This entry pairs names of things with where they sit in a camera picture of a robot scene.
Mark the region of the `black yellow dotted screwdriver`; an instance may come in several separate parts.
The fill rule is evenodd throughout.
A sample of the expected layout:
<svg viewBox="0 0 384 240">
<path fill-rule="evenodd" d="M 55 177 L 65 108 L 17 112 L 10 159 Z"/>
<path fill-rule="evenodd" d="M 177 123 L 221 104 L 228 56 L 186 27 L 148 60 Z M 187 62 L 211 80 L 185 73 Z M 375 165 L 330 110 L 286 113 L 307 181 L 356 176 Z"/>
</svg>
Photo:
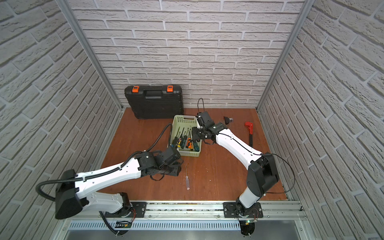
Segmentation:
<svg viewBox="0 0 384 240">
<path fill-rule="evenodd" d="M 176 135 L 174 137 L 174 139 L 172 140 L 172 147 L 174 148 L 177 148 L 177 142 L 178 142 L 178 133 L 179 133 L 180 129 L 178 129 L 178 131 L 176 132 Z"/>
</svg>

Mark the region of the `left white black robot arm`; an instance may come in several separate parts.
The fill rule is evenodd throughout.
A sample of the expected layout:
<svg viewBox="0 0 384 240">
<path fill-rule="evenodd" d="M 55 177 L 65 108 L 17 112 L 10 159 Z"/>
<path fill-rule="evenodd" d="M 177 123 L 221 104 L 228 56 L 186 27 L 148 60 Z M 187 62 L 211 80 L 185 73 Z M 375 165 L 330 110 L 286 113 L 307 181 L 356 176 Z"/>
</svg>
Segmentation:
<svg viewBox="0 0 384 240">
<path fill-rule="evenodd" d="M 90 209 L 95 193 L 120 182 L 156 174 L 177 177 L 181 171 L 181 154 L 174 147 L 165 151 L 138 152 L 128 161 L 93 172 L 65 171 L 55 192 L 55 218 L 67 219 Z"/>
</svg>

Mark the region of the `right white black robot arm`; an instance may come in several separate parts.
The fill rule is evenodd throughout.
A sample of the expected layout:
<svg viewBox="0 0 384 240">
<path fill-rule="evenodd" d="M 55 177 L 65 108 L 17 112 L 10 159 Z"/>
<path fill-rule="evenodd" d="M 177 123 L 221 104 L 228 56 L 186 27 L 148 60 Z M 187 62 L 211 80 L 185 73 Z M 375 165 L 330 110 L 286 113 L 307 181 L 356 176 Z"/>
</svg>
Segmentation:
<svg viewBox="0 0 384 240">
<path fill-rule="evenodd" d="M 216 124 L 208 112 L 197 113 L 196 120 L 198 126 L 192 128 L 193 140 L 213 141 L 228 150 L 248 170 L 247 188 L 236 200 L 235 210 L 236 215 L 247 217 L 254 204 L 280 180 L 275 158 L 247 145 L 224 124 Z"/>
</svg>

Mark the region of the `orange handle screwdriver slim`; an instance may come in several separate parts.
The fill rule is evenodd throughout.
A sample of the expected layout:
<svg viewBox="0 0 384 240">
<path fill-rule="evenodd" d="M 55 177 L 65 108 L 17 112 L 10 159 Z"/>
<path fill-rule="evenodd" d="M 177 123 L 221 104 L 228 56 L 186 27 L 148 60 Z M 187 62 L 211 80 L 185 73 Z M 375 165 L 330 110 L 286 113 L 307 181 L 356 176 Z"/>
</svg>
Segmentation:
<svg viewBox="0 0 384 240">
<path fill-rule="evenodd" d="M 187 139 L 187 147 L 189 149 L 192 149 L 193 148 L 193 141 L 192 141 L 192 134 L 191 134 L 191 130 L 189 130 L 189 137 Z"/>
</svg>

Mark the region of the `clear handle screwdriver large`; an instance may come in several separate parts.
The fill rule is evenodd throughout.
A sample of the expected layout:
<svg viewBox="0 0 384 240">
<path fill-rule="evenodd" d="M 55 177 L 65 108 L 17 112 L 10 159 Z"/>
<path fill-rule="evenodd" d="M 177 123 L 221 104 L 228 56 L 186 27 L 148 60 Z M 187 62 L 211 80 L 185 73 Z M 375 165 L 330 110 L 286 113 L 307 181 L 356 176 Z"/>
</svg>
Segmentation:
<svg viewBox="0 0 384 240">
<path fill-rule="evenodd" d="M 185 170 L 186 170 L 186 189 L 190 190 L 190 179 L 189 179 L 189 175 L 188 175 L 188 168 L 187 168 L 187 166 L 185 166 Z"/>
</svg>

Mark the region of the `green black large screwdriver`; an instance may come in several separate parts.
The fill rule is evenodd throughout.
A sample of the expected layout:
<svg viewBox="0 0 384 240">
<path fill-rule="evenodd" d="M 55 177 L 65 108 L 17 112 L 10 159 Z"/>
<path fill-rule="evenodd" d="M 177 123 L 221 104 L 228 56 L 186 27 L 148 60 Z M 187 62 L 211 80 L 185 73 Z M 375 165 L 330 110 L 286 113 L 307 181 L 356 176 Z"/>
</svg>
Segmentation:
<svg viewBox="0 0 384 240">
<path fill-rule="evenodd" d="M 199 144 L 197 143 L 197 141 L 193 140 L 193 148 L 194 148 L 195 152 L 199 152 L 200 151 L 200 147 L 199 147 Z"/>
</svg>

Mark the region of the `orange black stubby screwdriver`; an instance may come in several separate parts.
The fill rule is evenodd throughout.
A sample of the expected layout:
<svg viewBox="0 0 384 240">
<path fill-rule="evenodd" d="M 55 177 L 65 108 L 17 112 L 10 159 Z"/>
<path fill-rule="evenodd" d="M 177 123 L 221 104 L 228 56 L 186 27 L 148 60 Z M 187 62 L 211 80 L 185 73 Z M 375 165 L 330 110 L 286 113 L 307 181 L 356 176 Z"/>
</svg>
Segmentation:
<svg viewBox="0 0 384 240">
<path fill-rule="evenodd" d="M 187 142 L 186 142 L 186 148 L 189 149 L 189 146 L 190 146 L 191 144 L 193 144 L 193 143 L 192 143 L 192 139 L 191 139 L 191 138 L 188 138 L 188 139 L 187 139 Z"/>
</svg>

